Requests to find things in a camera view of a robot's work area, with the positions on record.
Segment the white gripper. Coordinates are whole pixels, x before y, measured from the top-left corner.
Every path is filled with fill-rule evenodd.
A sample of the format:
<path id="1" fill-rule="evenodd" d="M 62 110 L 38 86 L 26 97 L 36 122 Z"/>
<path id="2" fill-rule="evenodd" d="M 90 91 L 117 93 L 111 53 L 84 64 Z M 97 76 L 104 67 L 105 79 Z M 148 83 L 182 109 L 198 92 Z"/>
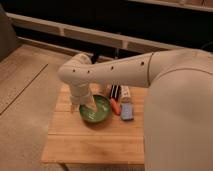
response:
<path id="1" fill-rule="evenodd" d="M 83 95 L 83 96 L 70 95 L 70 101 L 71 101 L 71 111 L 72 112 L 77 112 L 81 105 L 85 105 L 92 111 L 97 111 L 97 105 L 94 101 L 94 98 L 93 98 L 93 95 L 91 92 L 89 92 L 87 95 Z"/>

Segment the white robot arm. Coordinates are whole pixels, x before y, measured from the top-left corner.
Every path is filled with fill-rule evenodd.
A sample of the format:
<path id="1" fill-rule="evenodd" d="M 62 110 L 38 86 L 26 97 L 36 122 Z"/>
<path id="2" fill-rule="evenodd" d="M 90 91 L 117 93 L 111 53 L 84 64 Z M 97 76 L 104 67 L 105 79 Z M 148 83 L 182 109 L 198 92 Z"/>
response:
<path id="1" fill-rule="evenodd" d="M 97 64 L 77 54 L 58 74 L 74 104 L 88 102 L 91 83 L 148 90 L 146 171 L 213 171 L 213 53 L 186 48 Z"/>

